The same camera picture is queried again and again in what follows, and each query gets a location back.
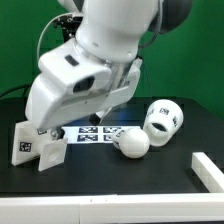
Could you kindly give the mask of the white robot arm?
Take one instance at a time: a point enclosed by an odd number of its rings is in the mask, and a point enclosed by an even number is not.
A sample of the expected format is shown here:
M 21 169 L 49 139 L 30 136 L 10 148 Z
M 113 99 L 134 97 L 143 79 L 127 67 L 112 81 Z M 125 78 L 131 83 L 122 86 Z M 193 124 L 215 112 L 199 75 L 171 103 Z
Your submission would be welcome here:
M 43 54 L 25 114 L 41 131 L 130 100 L 138 84 L 137 52 L 148 31 L 182 24 L 193 0 L 84 0 L 73 38 Z

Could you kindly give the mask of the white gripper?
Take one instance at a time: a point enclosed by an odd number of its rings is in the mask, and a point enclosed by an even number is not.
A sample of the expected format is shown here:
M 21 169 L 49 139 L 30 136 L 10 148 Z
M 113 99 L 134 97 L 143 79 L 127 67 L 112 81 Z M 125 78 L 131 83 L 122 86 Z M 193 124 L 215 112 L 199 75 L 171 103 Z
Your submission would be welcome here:
M 75 39 L 70 39 L 40 57 L 41 74 L 32 84 L 26 117 L 37 129 L 54 128 L 53 140 L 65 135 L 58 126 L 89 115 L 90 123 L 97 126 L 110 108 L 132 98 L 141 64 L 139 58 L 131 64 L 100 62 L 82 50 Z

